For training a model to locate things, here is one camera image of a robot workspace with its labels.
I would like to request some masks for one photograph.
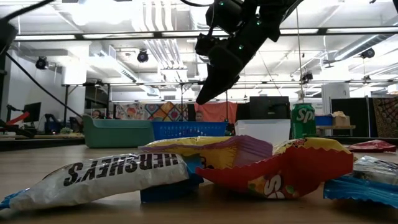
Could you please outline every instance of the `red candy bag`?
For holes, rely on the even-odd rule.
[[[283,199],[309,194],[321,182],[353,170],[353,154],[331,139],[299,139],[277,147],[269,159],[228,169],[197,168],[197,174],[237,192]]]
[[[348,147],[351,152],[395,152],[397,146],[382,140],[373,140],[353,144]]]

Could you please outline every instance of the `green bin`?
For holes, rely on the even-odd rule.
[[[151,121],[93,119],[84,115],[83,124],[90,148],[138,147],[155,139]]]

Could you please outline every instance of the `snack bag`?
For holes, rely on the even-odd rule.
[[[142,153],[108,156],[62,167],[33,187],[6,197],[0,209],[35,210],[79,205],[187,179],[187,165],[180,155]]]
[[[397,146],[382,140],[372,140],[348,146],[351,152],[395,152]]]
[[[325,182],[323,197],[371,200],[398,208],[398,164],[364,156],[354,163],[352,173]]]
[[[187,139],[195,144],[186,145]],[[161,146],[142,147],[141,150],[144,152],[172,152],[182,156],[199,154],[203,166],[211,169],[245,166],[272,156],[272,145],[270,143],[250,136],[197,137],[196,140],[192,139],[195,138],[165,140]]]
[[[330,139],[298,139],[274,152],[274,156],[248,166],[197,168],[197,174],[231,190],[283,199],[309,194],[321,182],[353,170],[353,154]]]
[[[177,139],[165,139],[157,140],[151,142],[143,147],[155,147],[155,146],[171,146],[171,145],[183,145],[183,146],[204,146],[207,144],[213,144],[217,142],[226,141],[231,136],[227,137],[208,137],[208,136],[198,136],[198,137],[187,137],[187,138],[177,138]]]

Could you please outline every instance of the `floor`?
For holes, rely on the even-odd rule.
[[[0,152],[0,198],[26,189],[65,164],[131,152],[67,146]],[[378,154],[398,162],[395,154]],[[211,183],[177,202],[141,204],[139,192],[93,203],[36,212],[0,211],[0,223],[397,223],[398,210],[375,203],[322,199],[322,186],[298,200],[264,201]]]

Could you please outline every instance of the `blue basket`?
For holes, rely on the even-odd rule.
[[[155,140],[224,136],[227,122],[153,121]]]
[[[333,125],[333,117],[330,115],[315,116],[315,124],[317,126],[332,126]]]

